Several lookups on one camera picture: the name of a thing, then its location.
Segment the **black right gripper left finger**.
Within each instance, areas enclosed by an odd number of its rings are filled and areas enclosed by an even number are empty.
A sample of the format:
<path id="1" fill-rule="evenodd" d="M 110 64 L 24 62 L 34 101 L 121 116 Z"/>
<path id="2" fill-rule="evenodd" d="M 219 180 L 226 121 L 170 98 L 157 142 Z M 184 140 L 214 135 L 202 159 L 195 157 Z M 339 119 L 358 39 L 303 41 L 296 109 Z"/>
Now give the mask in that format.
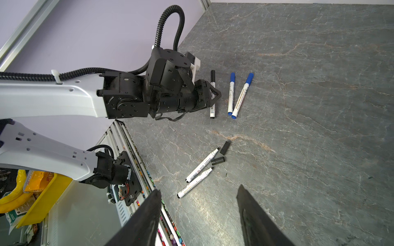
<path id="1" fill-rule="evenodd" d="M 153 190 L 107 246 L 154 246 L 161 213 L 162 195 Z"/>

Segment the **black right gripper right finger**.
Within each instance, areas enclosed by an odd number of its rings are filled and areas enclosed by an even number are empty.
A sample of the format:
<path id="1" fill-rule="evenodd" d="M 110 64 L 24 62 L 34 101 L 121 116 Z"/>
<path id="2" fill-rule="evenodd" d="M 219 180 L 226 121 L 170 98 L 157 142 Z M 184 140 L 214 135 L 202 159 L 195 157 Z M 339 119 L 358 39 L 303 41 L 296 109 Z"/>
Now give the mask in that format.
<path id="1" fill-rule="evenodd" d="M 253 196 L 239 186 L 237 193 L 241 228 L 246 246 L 293 246 Z"/>

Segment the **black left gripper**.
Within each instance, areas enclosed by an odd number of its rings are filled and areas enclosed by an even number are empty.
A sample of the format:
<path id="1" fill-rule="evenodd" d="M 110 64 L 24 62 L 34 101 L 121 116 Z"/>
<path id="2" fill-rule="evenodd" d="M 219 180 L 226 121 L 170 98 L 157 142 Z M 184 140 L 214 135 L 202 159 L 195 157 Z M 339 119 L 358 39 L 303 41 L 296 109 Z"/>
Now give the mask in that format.
<path id="1" fill-rule="evenodd" d="M 179 92 L 176 95 L 164 94 L 159 100 L 157 118 L 163 117 L 164 113 L 177 112 L 177 118 L 183 118 L 186 113 L 199 111 L 208 108 L 221 98 L 221 92 L 212 87 L 212 84 L 205 80 L 198 80 L 191 93 Z"/>

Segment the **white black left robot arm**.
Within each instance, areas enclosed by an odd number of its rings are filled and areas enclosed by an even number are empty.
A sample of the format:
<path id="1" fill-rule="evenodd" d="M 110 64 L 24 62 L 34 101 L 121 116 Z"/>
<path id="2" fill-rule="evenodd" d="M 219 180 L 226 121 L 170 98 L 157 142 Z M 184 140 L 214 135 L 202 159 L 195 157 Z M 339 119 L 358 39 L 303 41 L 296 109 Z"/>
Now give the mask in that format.
<path id="1" fill-rule="evenodd" d="M 152 117 L 212 107 L 221 93 L 196 80 L 198 59 L 178 52 L 185 15 L 178 5 L 162 13 L 149 61 L 130 72 L 83 68 L 50 74 L 1 73 L 1 167 L 47 171 L 106 188 L 128 185 L 132 168 L 101 146 L 81 150 L 18 123 L 18 117 L 84 115 L 109 119 Z"/>

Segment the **white marker blue end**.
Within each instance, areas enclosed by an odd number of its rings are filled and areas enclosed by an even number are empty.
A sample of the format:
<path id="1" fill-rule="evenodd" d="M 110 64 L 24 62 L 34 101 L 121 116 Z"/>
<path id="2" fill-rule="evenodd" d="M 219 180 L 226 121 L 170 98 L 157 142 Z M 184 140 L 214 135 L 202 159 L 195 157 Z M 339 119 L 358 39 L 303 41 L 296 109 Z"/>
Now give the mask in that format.
<path id="1" fill-rule="evenodd" d="M 229 98 L 228 98 L 228 108 L 227 108 L 229 116 L 232 116 L 234 110 L 235 81 L 236 81 L 236 75 L 234 72 L 232 72 L 230 75 Z"/>

